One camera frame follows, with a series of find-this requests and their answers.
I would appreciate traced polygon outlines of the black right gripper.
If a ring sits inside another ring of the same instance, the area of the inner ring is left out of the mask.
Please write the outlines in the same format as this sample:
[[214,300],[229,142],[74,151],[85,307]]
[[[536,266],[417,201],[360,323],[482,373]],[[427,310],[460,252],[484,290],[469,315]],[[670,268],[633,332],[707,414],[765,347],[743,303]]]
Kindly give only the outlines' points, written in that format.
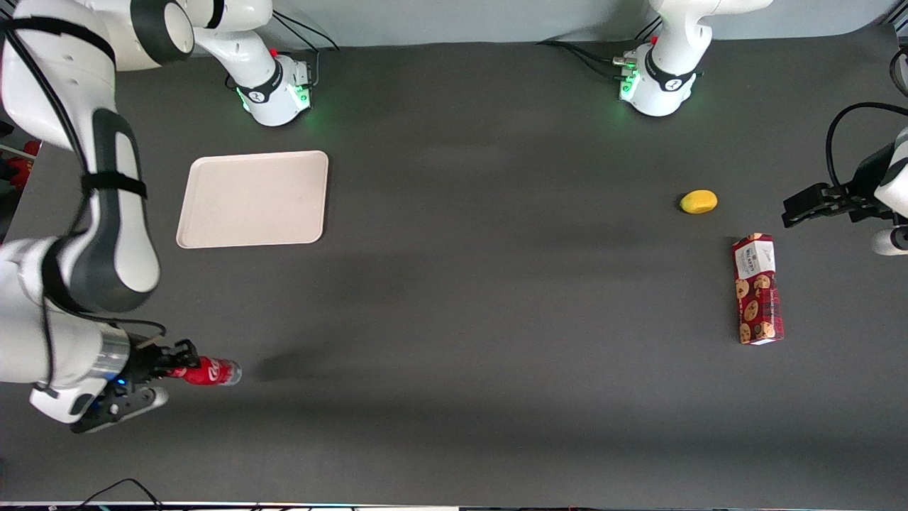
[[132,345],[122,371],[122,386],[132,388],[163,378],[185,379],[191,366],[171,368],[170,361],[200,361],[200,356],[190,339],[179,340],[172,347]]

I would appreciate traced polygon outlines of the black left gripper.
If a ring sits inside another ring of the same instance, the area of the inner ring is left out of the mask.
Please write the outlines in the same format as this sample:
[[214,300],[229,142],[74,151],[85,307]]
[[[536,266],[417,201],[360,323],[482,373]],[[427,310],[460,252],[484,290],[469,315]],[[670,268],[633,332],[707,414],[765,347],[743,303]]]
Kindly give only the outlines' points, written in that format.
[[875,197],[878,187],[887,185],[894,179],[895,171],[890,169],[894,152],[895,143],[888,143],[860,162],[852,180],[844,185],[844,190],[854,203],[852,207],[838,188],[816,183],[782,202],[785,211],[782,214],[782,225],[785,229],[791,229],[806,220],[840,214],[848,214],[852,223],[868,218],[896,223],[897,214],[894,210]]

